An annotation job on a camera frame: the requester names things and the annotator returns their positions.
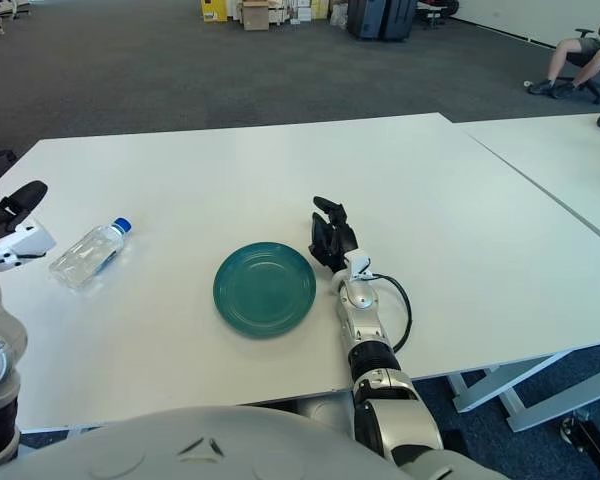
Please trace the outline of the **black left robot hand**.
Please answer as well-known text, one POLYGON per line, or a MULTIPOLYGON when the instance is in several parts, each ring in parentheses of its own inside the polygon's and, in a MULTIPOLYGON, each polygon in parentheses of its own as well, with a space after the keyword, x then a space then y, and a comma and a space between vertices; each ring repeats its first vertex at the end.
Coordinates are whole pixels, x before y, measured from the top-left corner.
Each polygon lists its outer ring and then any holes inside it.
MULTIPOLYGON (((0 178, 15 165, 16 161, 17 157, 12 150, 0 150, 0 178)), ((0 200, 0 239, 15 232, 16 227, 42 201, 47 190, 46 184, 34 180, 0 200)))

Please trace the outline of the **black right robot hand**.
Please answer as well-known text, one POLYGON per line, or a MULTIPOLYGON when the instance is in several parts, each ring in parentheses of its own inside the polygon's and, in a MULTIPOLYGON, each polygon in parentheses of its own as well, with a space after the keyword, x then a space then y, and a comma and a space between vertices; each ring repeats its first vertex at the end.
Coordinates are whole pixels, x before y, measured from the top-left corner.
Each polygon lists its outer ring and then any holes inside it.
POLYGON ((353 229, 347 223, 347 214, 342 204, 320 196, 313 197, 314 205, 327 215, 312 214, 311 255, 332 273, 346 269, 345 254, 358 248, 353 229))

